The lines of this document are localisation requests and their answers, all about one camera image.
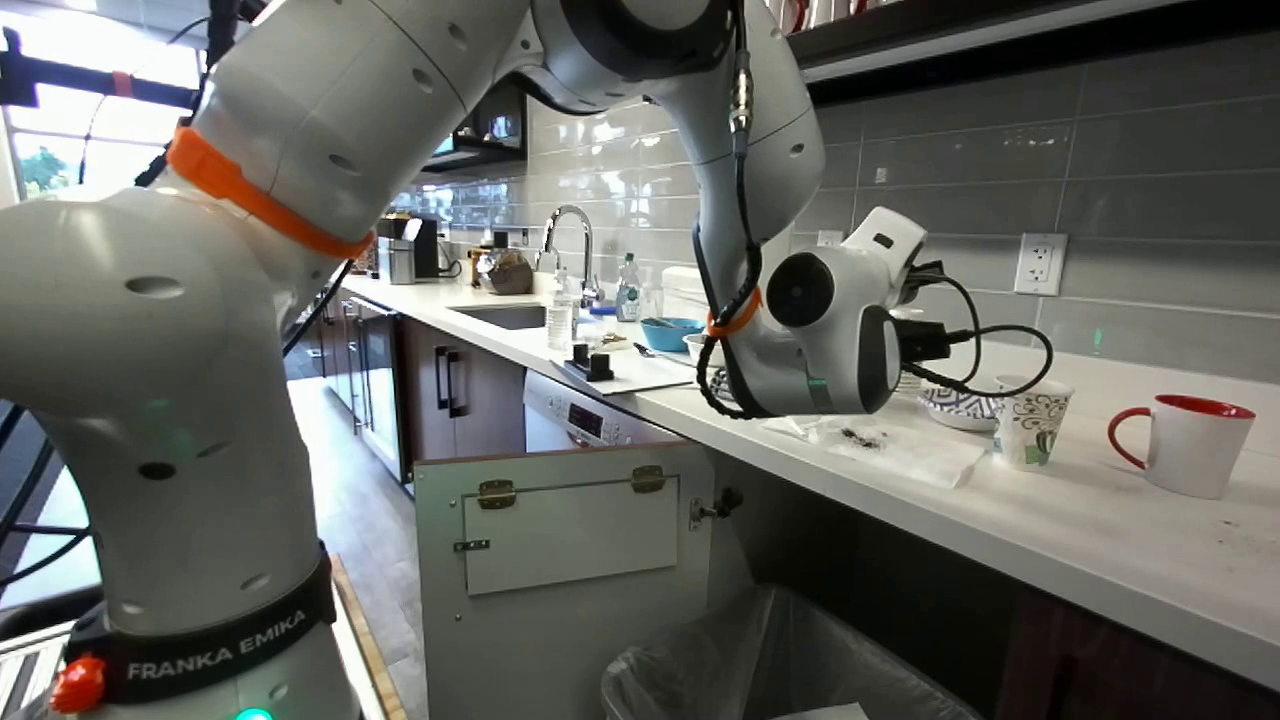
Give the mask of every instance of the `floor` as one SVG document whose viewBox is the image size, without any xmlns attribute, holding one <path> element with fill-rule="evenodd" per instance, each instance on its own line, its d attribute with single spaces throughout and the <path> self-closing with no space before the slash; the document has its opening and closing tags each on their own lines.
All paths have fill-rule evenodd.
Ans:
<svg viewBox="0 0 1280 720">
<path fill-rule="evenodd" d="M 345 410 L 324 381 L 294 381 L 294 404 L 311 454 L 319 540 L 345 563 L 362 608 L 380 643 L 383 669 L 409 720 L 427 717 L 420 589 L 417 589 L 417 514 L 376 457 L 354 437 Z M 79 492 L 55 481 L 45 523 L 86 523 Z M 23 563 L 47 557 L 62 540 L 34 540 Z M 53 569 L 13 584 L 0 608 L 27 606 L 63 589 L 96 584 L 96 557 L 79 546 Z"/>
</svg>

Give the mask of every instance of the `robotic arm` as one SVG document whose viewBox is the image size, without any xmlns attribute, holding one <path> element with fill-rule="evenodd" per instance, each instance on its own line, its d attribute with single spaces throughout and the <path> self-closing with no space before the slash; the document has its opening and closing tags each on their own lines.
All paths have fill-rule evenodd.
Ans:
<svg viewBox="0 0 1280 720">
<path fill-rule="evenodd" d="M 505 78 L 566 114 L 666 106 L 706 186 L 698 256 L 737 411 L 878 411 L 920 228 L 778 240 L 824 149 L 756 0 L 283 0 L 219 59 L 153 189 L 0 220 L 0 395 L 63 454 L 104 577 L 27 717 L 354 720 L 280 335 Z"/>
</svg>

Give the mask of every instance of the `dishwasher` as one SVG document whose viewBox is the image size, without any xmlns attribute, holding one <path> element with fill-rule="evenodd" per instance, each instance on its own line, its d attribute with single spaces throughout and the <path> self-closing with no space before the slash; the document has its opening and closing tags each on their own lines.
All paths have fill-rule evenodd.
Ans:
<svg viewBox="0 0 1280 720">
<path fill-rule="evenodd" d="M 752 584 L 715 457 L 523 377 L 520 457 L 417 464 L 427 717 L 602 720 L 602 675 Z"/>
<path fill-rule="evenodd" d="M 523 374 L 523 454 L 569 454 L 607 445 L 678 445 L 679 437 L 607 410 L 606 400 Z"/>
</svg>

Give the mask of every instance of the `kitchen counter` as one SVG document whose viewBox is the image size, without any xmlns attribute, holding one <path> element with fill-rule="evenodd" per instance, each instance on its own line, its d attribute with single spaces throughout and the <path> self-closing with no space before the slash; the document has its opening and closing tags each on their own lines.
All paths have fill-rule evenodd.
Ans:
<svg viewBox="0 0 1280 720">
<path fill-rule="evenodd" d="M 365 278 L 345 288 L 513 366 L 566 377 L 540 327 L 505 334 L 453 311 L 540 306 L 546 291 L 491 297 L 470 283 Z M 1022 367 L 1024 357 L 1007 351 L 995 366 Z M 1075 395 L 1041 473 L 1004 464 L 976 432 L 934 424 L 907 390 L 861 420 L 724 420 L 691 385 L 607 400 L 1280 692 L 1280 390 L 1085 357 L 1059 357 L 1057 381 L 1075 385 Z M 1173 497 L 1113 457 L 1105 420 L 1152 394 L 1207 394 L 1258 410 L 1225 499 Z M 851 445 L 841 429 L 878 437 L 881 448 Z"/>
</svg>

